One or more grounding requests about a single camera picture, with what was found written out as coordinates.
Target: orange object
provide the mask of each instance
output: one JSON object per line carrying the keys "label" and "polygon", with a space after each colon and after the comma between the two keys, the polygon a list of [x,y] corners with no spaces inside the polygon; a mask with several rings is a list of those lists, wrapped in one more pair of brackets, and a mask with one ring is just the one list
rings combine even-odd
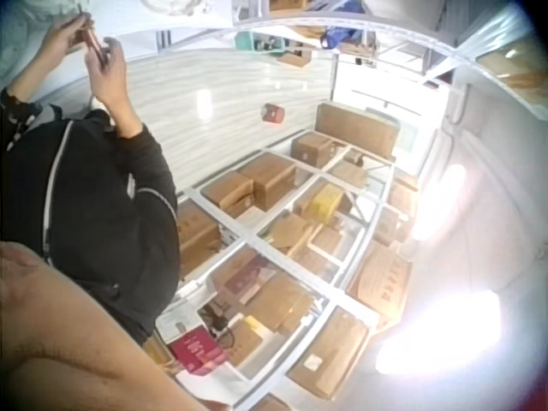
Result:
{"label": "orange object", "polygon": [[285,110],[274,104],[265,104],[263,107],[263,121],[280,123],[285,117]]}

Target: fluorescent light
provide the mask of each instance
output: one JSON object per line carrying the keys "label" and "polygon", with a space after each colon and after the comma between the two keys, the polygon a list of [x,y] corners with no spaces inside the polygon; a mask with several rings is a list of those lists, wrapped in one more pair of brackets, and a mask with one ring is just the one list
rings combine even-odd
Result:
{"label": "fluorescent light", "polygon": [[505,57],[506,57],[506,58],[512,58],[516,53],[517,53],[517,50],[516,50],[516,49],[512,49],[512,50],[510,50],[508,53],[506,53]]}
{"label": "fluorescent light", "polygon": [[424,241],[447,218],[461,191],[466,169],[460,164],[451,165],[439,184],[430,188],[420,202],[419,214],[413,227],[413,238]]}
{"label": "fluorescent light", "polygon": [[457,295],[432,305],[415,325],[389,340],[375,368],[383,374],[422,374],[465,366],[500,339],[498,296]]}
{"label": "fluorescent light", "polygon": [[196,93],[196,110],[200,120],[210,120],[213,117],[213,104],[211,103],[211,91],[207,88]]}

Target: black jacket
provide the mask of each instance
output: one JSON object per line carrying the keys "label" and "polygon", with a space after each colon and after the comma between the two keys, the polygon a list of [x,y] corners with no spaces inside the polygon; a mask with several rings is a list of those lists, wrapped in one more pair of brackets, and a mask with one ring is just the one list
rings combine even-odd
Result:
{"label": "black jacket", "polygon": [[179,270],[175,186],[160,145],[146,127],[109,138],[101,113],[24,133],[39,112],[2,93],[2,240],[42,255],[142,344]]}

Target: white floor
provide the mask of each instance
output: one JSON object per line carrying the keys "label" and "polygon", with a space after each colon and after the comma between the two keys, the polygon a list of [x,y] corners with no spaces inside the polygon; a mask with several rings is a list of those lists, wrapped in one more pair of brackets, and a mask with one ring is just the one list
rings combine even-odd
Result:
{"label": "white floor", "polygon": [[[128,84],[134,107],[162,145],[181,190],[255,149],[312,127],[318,104],[330,96],[331,60],[296,68],[239,51],[184,51],[129,63]],[[87,79],[81,79],[45,100],[70,112],[88,99]],[[262,122],[265,103],[286,110],[282,124]]]}

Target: hand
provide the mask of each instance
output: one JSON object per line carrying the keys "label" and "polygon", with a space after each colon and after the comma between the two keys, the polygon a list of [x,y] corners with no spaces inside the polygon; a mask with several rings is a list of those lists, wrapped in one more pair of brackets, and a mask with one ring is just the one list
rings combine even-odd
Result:
{"label": "hand", "polygon": [[88,13],[83,13],[76,17],[61,19],[51,25],[35,57],[47,73],[61,64],[69,49],[76,44],[76,32],[90,21],[90,18]]}
{"label": "hand", "polygon": [[129,101],[127,66],[122,45],[116,39],[109,37],[104,41],[110,48],[109,62],[105,68],[101,69],[101,63],[95,51],[88,50],[86,54],[92,94],[106,106],[114,119],[120,137],[129,139],[143,131],[143,123],[135,114]]}

